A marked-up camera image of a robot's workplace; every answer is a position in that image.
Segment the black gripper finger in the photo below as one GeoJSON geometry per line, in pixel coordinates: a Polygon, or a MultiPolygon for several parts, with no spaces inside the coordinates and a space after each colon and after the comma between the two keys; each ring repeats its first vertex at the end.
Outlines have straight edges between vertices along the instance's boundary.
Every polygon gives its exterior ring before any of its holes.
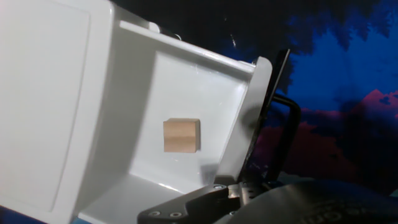
{"type": "Polygon", "coordinates": [[[211,184],[142,211],[138,224],[228,223],[235,213],[264,189],[252,182],[211,184]]]}

